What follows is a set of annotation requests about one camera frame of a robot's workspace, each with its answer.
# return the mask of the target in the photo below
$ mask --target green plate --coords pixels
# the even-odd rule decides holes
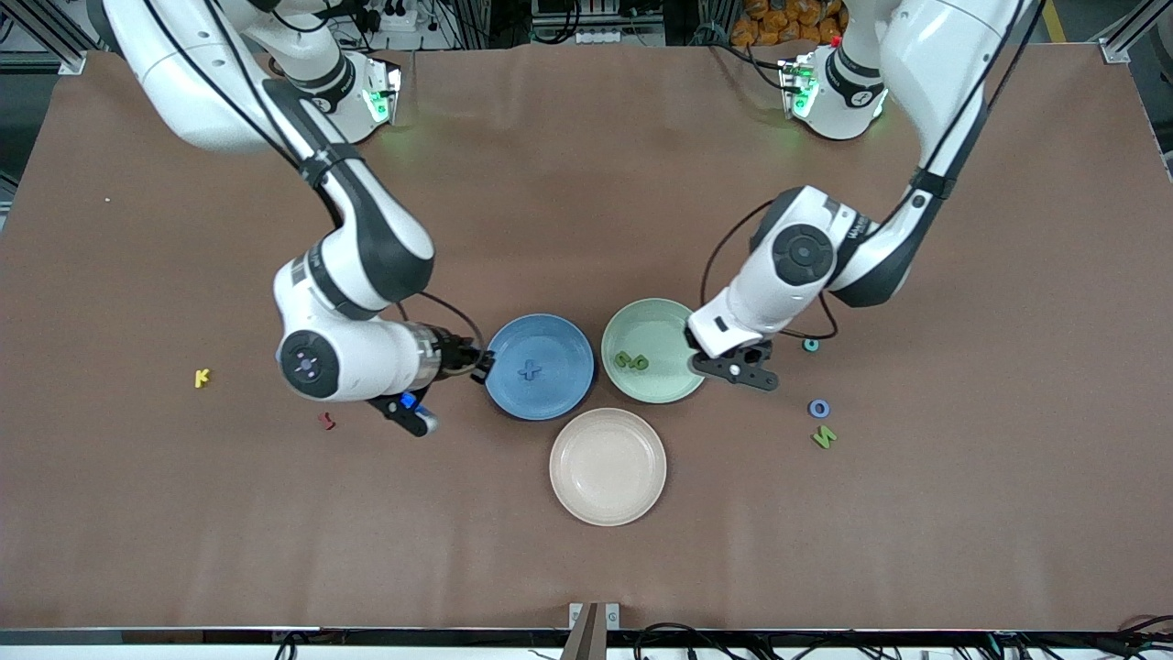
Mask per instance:
[[[603,369],[619,390],[644,403],[672,403],[691,395],[701,379],[689,369],[694,351],[684,341],[692,309],[676,300],[644,298],[621,308],[603,332]],[[637,369],[630,362],[643,356]],[[629,367],[621,367],[628,362]]]

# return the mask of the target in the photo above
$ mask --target table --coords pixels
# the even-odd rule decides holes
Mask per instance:
[[[899,108],[823,141],[701,48],[399,61],[401,125],[362,151],[436,243],[429,290],[487,333],[544,311],[597,346],[630,300],[694,305],[707,252],[759,202],[809,183],[883,217],[917,152]],[[628,626],[1167,612],[1169,207],[1127,68],[1031,47],[904,290],[833,301],[842,333],[818,354],[780,341],[777,393],[711,382],[652,407],[599,381],[581,410],[642,415],[670,465],[646,517],[596,529],[550,490],[565,420],[443,383],[441,430],[414,440],[292,395],[270,285],[325,210],[274,154],[174,137],[94,55],[57,84],[0,239],[0,625],[541,627],[588,600]],[[830,450],[809,440],[816,397]]]

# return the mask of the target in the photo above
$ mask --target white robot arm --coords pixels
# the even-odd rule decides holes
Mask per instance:
[[[909,265],[985,120],[983,79],[1021,16],[1024,0],[852,0],[839,48],[791,70],[791,111],[832,138],[862,132],[883,101],[884,82],[904,108],[921,157],[899,206],[883,224],[812,186],[784,191],[751,239],[728,286],[689,318],[700,351],[693,369],[762,390],[771,339],[823,290],[850,306],[886,301]]]
[[[432,240],[321,111],[320,96],[265,75],[229,27],[230,16],[242,14],[262,25],[260,2],[107,0],[106,14],[156,110],[179,136],[217,150],[274,145],[334,218],[338,229],[273,279],[285,325],[277,360],[290,387],[317,401],[367,401],[426,435],[436,426],[419,406],[428,386],[470,372],[483,383],[491,355],[443,328],[378,317],[427,285]],[[277,27],[264,25],[276,41]],[[313,35],[301,36],[319,39]],[[345,61],[332,59],[337,45],[319,50],[334,62],[331,70]],[[283,66],[310,72],[312,59]]]

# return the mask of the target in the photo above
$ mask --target orange object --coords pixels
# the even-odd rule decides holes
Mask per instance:
[[[745,13],[751,19],[760,19],[769,11],[769,0],[745,0]]]
[[[835,22],[835,19],[822,19],[819,21],[820,43],[830,43],[833,39],[839,36],[842,36],[842,33],[839,32],[839,23]]]
[[[757,40],[758,21],[741,19],[733,23],[733,30],[730,33],[730,43],[738,48],[745,48],[746,46],[753,46],[753,42]]]
[[[799,22],[805,26],[818,25],[822,16],[822,4],[818,0],[795,0],[794,6],[799,11]]]
[[[788,22],[786,23],[786,27],[782,28],[782,33],[779,34],[778,38],[781,40],[782,43],[786,43],[787,41],[794,41],[795,39],[799,38],[799,27],[800,26],[798,21]]]
[[[786,22],[786,12],[773,9],[766,12],[766,15],[761,19],[761,29],[766,32],[782,32]]]

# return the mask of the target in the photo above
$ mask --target blue plate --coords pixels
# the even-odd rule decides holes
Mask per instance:
[[[489,351],[496,363],[486,387],[514,417],[554,420],[583,401],[595,381],[595,354],[574,322],[531,313],[506,324]]]

